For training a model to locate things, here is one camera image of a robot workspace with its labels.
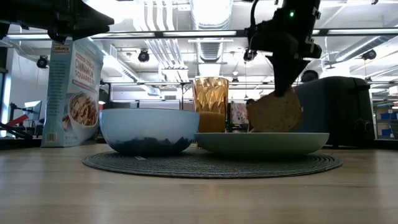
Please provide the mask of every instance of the cinnamon cereal box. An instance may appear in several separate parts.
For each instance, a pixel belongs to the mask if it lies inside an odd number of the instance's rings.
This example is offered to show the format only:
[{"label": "cinnamon cereal box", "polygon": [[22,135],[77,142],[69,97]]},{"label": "cinnamon cereal box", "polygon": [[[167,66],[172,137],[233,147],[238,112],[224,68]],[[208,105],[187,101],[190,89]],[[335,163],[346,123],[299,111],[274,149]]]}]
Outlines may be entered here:
[{"label": "cinnamon cereal box", "polygon": [[53,42],[42,147],[78,146],[97,133],[102,66],[90,39]]}]

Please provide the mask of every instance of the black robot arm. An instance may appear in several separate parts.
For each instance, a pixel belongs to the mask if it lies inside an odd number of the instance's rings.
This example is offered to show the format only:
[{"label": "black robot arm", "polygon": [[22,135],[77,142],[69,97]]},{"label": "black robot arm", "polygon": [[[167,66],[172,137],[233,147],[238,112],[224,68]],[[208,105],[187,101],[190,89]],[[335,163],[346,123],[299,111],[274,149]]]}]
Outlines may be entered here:
[{"label": "black robot arm", "polygon": [[312,39],[315,21],[320,18],[320,0],[284,0],[274,17],[256,24],[251,9],[251,24],[245,29],[249,50],[272,52],[268,57],[274,66],[275,93],[282,96],[300,75],[309,61],[305,57],[320,58],[322,49]]},{"label": "black robot arm", "polygon": [[108,32],[114,20],[81,0],[2,0],[0,40],[11,24],[48,30],[51,39],[64,42]]}]

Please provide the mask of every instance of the light green plate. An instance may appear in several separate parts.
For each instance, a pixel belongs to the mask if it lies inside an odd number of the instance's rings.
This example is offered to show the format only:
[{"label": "light green plate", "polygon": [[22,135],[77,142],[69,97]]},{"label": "light green plate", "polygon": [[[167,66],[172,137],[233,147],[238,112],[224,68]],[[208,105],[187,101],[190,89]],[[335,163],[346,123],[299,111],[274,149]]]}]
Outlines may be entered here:
[{"label": "light green plate", "polygon": [[224,156],[296,156],[321,149],[329,133],[197,133],[200,147]]}]

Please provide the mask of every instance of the placemat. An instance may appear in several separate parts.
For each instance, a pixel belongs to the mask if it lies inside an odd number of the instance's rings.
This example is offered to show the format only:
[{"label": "placemat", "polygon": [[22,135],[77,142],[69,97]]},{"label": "placemat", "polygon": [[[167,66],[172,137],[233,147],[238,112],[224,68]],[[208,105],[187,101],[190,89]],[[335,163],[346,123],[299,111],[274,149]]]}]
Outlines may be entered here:
[{"label": "placemat", "polygon": [[314,174],[337,168],[337,158],[313,153],[290,159],[248,161],[227,159],[203,149],[189,148],[176,156],[129,157],[118,152],[88,156],[84,165],[125,174],[202,179],[246,179],[291,177]]}]

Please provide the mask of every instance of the slice of bread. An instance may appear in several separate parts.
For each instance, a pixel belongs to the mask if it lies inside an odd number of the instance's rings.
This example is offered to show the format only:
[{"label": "slice of bread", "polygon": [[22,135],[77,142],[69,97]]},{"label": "slice of bread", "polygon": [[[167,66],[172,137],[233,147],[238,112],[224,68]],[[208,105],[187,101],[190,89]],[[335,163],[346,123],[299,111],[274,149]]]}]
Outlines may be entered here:
[{"label": "slice of bread", "polygon": [[248,105],[248,116],[255,132],[283,133],[295,129],[301,122],[303,109],[293,88],[284,96],[274,92]]}]

